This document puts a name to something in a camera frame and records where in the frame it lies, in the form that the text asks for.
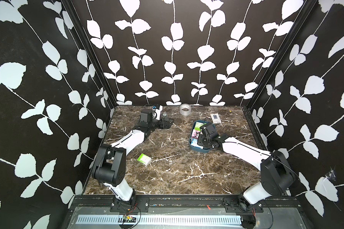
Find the teal storage box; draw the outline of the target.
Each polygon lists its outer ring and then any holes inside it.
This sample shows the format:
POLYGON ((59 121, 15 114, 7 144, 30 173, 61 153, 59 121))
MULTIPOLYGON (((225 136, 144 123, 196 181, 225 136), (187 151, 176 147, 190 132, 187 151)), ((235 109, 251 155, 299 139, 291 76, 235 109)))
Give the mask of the teal storage box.
POLYGON ((211 122, 207 122, 204 120, 195 121, 190 134, 190 148, 200 153, 208 153, 210 150, 216 150, 216 148, 207 148, 203 146, 202 143, 199 143, 199 140, 202 140, 200 127, 202 127, 205 124, 211 124, 211 122))

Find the pink kuromi tissue pack top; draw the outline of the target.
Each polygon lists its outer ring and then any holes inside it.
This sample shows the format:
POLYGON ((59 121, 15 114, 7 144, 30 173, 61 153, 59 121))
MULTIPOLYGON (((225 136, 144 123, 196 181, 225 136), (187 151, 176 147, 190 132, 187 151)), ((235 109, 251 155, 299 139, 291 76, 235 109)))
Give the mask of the pink kuromi tissue pack top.
POLYGON ((200 135, 200 131, 194 129, 191 133, 191 138, 198 139, 199 135, 200 135))

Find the green tissue pack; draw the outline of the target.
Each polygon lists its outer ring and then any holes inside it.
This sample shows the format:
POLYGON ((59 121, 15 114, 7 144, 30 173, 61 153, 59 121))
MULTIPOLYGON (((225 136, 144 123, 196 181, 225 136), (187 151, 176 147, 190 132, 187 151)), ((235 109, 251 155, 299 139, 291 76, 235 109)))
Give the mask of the green tissue pack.
POLYGON ((141 155, 137 159, 138 162, 142 163, 145 166, 147 166, 151 162, 151 160, 152 158, 144 153, 141 153, 141 155))
POLYGON ((194 130, 201 131, 200 127, 203 125, 205 125, 205 123, 196 121, 195 126, 194 126, 194 130))

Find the blue tissue pack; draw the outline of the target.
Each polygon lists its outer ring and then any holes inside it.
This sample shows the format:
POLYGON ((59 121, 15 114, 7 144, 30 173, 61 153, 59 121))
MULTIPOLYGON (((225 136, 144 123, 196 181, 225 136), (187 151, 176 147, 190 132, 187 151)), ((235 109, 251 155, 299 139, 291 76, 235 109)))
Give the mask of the blue tissue pack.
POLYGON ((191 138, 190 139, 190 144, 191 146, 198 147, 199 145, 197 144, 197 139, 196 138, 191 138))

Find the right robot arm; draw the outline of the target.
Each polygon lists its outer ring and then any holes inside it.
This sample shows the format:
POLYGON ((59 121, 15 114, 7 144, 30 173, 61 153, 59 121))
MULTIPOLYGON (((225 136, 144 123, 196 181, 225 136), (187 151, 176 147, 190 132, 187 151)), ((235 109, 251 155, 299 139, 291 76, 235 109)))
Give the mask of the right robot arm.
POLYGON ((256 167, 260 181, 239 195, 238 205, 249 208, 268 197, 280 197, 294 183, 297 175, 280 151, 268 152, 245 144, 234 137, 200 133, 198 145, 220 149, 256 167))

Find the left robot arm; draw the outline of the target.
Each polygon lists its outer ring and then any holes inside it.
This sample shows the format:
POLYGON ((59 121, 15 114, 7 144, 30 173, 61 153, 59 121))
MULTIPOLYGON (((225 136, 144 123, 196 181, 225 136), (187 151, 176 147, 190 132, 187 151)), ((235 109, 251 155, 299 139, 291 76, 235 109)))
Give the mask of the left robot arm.
POLYGON ((122 139, 111 145, 101 145, 91 169, 92 178, 110 188, 118 200, 135 205, 136 192, 125 179, 127 154, 144 142, 154 130, 169 129, 173 123, 172 118, 139 121, 122 139))

